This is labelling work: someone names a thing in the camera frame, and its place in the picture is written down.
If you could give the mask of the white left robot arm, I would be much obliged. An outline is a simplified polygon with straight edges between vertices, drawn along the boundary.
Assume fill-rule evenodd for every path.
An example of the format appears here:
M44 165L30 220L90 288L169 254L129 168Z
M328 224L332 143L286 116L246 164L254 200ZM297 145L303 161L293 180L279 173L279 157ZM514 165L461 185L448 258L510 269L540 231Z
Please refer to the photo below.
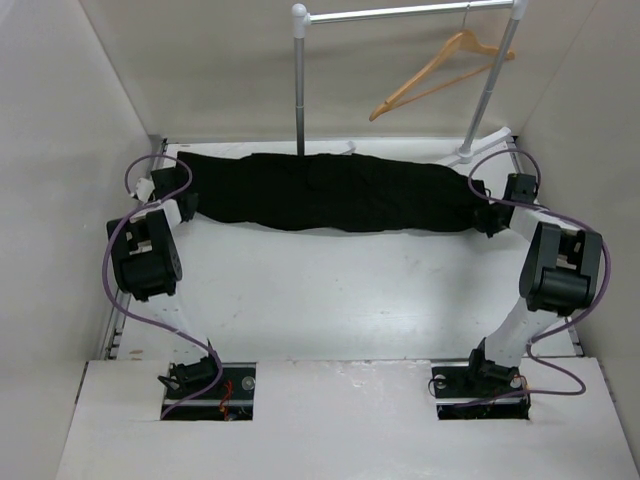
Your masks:
M195 363L173 363L168 374L159 378L180 400L216 397L223 390L225 377L211 342L188 319L178 291L183 269L173 230L195 214L198 195L188 191L191 180L190 170L181 166L152 171L134 188L133 196L141 202L139 209L127 219L106 224L107 264L119 290L146 304L150 311L148 317L132 317L204 352Z

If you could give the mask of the black trousers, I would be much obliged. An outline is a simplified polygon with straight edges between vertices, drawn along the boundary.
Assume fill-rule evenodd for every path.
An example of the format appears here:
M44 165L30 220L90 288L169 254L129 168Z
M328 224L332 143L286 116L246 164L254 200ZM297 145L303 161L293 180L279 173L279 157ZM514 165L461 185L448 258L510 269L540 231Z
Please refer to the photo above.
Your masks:
M199 214L283 231L405 229L457 233L489 210L480 181L436 164L374 156L255 153L239 159L181 151Z

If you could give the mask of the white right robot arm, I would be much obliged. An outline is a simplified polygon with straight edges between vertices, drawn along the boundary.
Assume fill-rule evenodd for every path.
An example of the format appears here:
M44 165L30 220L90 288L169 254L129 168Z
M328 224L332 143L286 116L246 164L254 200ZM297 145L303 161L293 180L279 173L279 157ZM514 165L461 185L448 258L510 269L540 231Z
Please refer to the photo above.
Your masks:
M533 175L511 174L503 197L478 215L481 232L511 230L529 249L514 307L472 350L464 370L464 384L475 395L514 395L511 383L533 345L566 330L555 325L560 319L588 315L608 286L610 256L602 235L537 204L538 187Z

